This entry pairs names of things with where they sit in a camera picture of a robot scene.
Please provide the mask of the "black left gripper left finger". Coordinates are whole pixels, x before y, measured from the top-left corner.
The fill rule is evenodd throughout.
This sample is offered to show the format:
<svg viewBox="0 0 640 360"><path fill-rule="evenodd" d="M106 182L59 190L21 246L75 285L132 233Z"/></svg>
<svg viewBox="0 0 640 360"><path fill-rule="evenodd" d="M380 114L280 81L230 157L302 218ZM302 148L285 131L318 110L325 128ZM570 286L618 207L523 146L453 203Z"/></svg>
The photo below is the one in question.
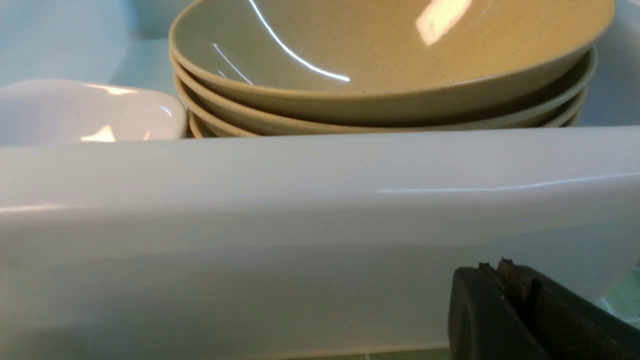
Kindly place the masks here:
<svg viewBox="0 0 640 360"><path fill-rule="evenodd" d="M549 360L518 315L514 292L490 266L454 271L448 310L453 360Z"/></svg>

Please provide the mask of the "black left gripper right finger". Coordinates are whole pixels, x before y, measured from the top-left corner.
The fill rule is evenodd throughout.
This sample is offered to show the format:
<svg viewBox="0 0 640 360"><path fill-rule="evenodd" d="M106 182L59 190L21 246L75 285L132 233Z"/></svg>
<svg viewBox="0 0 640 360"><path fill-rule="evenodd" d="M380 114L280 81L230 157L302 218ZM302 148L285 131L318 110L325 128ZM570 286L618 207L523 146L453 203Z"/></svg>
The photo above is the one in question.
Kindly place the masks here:
<svg viewBox="0 0 640 360"><path fill-rule="evenodd" d="M501 259L505 294L553 360L637 360L639 330L543 273Z"/></svg>

